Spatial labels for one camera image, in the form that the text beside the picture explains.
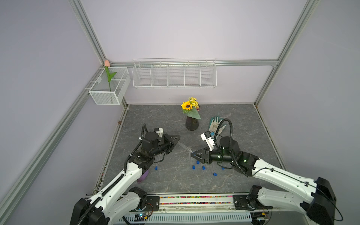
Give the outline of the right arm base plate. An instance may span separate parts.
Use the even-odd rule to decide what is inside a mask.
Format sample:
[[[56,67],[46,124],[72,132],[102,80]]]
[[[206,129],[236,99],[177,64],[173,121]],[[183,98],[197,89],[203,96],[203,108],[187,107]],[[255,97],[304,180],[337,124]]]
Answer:
[[[272,210],[272,206],[261,204],[257,198],[248,197],[248,195],[233,195],[233,202],[236,210]]]

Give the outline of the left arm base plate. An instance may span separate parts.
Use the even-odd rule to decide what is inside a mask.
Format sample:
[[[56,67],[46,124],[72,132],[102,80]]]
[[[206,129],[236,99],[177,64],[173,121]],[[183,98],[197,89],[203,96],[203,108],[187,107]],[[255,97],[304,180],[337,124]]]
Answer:
[[[140,207],[131,212],[158,212],[160,207],[159,196],[148,196],[146,201],[140,202]]]

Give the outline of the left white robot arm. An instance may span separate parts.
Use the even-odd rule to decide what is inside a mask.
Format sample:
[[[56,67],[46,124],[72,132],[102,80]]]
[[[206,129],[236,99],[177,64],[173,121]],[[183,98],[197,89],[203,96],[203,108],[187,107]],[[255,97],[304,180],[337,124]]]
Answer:
[[[169,154],[179,135],[164,133],[162,128],[148,131],[142,126],[139,143],[125,159],[123,170],[88,200],[82,198],[74,206],[72,225],[113,225],[132,210],[146,207],[147,193],[130,186],[155,163],[157,155]]]

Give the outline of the test tube blue stopper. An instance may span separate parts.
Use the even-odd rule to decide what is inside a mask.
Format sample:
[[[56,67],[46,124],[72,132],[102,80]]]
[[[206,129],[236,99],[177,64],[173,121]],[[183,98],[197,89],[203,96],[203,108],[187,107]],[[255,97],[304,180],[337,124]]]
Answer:
[[[186,151],[188,151],[189,153],[193,153],[192,149],[187,147],[185,144],[178,142],[178,145],[181,146],[183,149],[185,149]]]

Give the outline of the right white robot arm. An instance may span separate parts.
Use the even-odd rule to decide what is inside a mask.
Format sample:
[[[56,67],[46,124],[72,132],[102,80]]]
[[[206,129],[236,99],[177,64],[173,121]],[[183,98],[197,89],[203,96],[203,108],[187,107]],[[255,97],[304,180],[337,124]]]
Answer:
[[[191,154],[192,158],[202,164],[210,165],[216,162],[219,166],[225,162],[232,169],[248,178],[257,178],[269,182],[282,191],[274,191],[262,186],[254,185],[249,191],[246,201],[251,210],[265,207],[280,207],[290,209],[306,215],[319,225],[333,225],[340,213],[336,207],[336,196],[328,180],[317,178],[313,180],[301,177],[291,172],[273,166],[263,159],[240,149],[233,140],[233,125],[229,119],[220,121],[220,125],[227,122],[229,135],[217,140],[217,128],[214,135],[205,132],[201,135],[208,146]]]

